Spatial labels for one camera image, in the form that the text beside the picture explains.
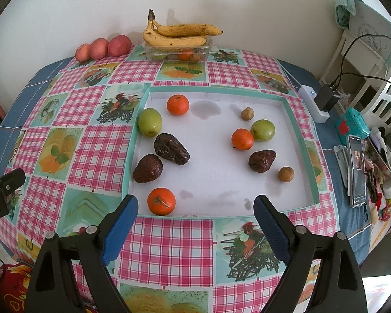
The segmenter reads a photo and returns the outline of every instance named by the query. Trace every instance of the banana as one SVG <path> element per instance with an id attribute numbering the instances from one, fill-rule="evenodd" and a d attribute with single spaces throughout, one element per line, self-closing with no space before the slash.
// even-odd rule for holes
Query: banana
<path id="1" fill-rule="evenodd" d="M 159 34 L 168 37 L 180 37 L 180 36 L 202 36 L 202 35 L 220 35 L 223 32 L 213 25 L 198 24 L 198 23 L 185 23 L 182 25 L 162 26 L 153 20 L 153 24 L 156 26 L 156 30 Z"/>
<path id="2" fill-rule="evenodd" d="M 154 47 L 197 47 L 203 46 L 207 42 L 207 39 L 200 36 L 190 36 L 190 37 L 166 37 L 161 35 L 157 30 L 155 30 L 153 25 L 153 20 L 155 15 L 153 11 L 149 9 L 148 16 L 148 26 L 143 31 L 143 39 L 150 45 Z"/>

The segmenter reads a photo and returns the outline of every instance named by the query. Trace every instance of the blue gripper pad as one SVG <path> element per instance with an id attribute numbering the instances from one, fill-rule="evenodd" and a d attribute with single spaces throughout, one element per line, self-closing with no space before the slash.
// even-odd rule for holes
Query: blue gripper pad
<path id="1" fill-rule="evenodd" d="M 288 265 L 291 261 L 288 238 L 259 196 L 253 202 L 253 214 L 276 258 Z"/>
<path id="2" fill-rule="evenodd" d="M 116 260 L 119 256 L 130 228 L 138 215 L 138 208 L 138 199 L 132 196 L 105 237 L 103 254 L 101 255 L 101 261 L 104 265 L 107 266 L 110 261 Z"/>

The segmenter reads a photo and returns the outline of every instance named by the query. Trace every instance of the white tray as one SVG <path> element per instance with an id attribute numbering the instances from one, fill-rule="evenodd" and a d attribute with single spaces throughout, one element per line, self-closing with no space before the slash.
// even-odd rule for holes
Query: white tray
<path id="1" fill-rule="evenodd" d="M 166 109 L 169 97 L 178 93 L 190 101 L 190 110 L 183 116 L 173 116 Z M 196 112 L 197 105 L 202 106 L 202 112 Z M 254 109 L 255 117 L 244 121 L 240 112 L 248 106 Z M 147 197 L 158 187 L 166 187 L 175 195 L 175 210 L 168 215 L 171 217 L 251 216 L 252 203 L 260 194 L 266 194 L 281 212 L 318 203 L 310 157 L 285 98 L 239 88 L 165 86 L 146 90 L 138 114 L 148 107 L 161 114 L 161 133 L 174 135 L 190 153 L 190 160 L 179 166 L 162 159 L 163 172 L 158 179 L 145 184 L 135 182 L 131 175 L 140 159 L 155 154 L 155 138 L 143 137 L 135 122 L 122 195 L 133 194 L 138 198 L 139 215 L 153 216 Z M 217 115 L 200 119 L 199 113 Z M 230 139 L 233 132 L 238 128 L 249 130 L 259 119 L 268 119 L 275 125 L 275 136 L 268 142 L 255 142 L 248 151 L 233 148 Z M 255 173 L 248 166 L 249 156 L 265 149 L 276 151 L 276 159 L 269 171 Z M 278 179 L 284 166 L 295 171 L 289 183 Z"/>

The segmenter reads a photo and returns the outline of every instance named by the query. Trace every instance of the clear plastic box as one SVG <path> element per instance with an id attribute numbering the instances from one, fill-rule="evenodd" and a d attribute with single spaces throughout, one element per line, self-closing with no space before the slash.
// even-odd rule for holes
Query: clear plastic box
<path id="1" fill-rule="evenodd" d="M 148 60 L 182 60 L 198 62 L 207 61 L 210 49 L 213 46 L 213 41 L 211 38 L 208 38 L 204 46 L 197 47 L 152 47 L 145 42 L 142 43 L 142 46 L 145 49 L 146 58 Z"/>

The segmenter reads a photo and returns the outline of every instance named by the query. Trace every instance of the medjool date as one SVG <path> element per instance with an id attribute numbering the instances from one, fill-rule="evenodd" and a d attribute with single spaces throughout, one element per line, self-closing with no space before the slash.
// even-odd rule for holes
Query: medjool date
<path id="1" fill-rule="evenodd" d="M 190 159 L 190 154 L 178 139 L 171 134 L 161 133 L 153 143 L 155 153 L 160 157 L 175 162 L 177 165 L 184 165 Z"/>
<path id="2" fill-rule="evenodd" d="M 276 152 L 272 149 L 252 153 L 249 157 L 249 167 L 257 173 L 263 173 L 270 169 L 276 158 Z"/>
<path id="3" fill-rule="evenodd" d="M 161 176 L 163 164 L 155 154 L 145 155 L 133 171 L 133 179 L 140 184 L 156 180 Z"/>

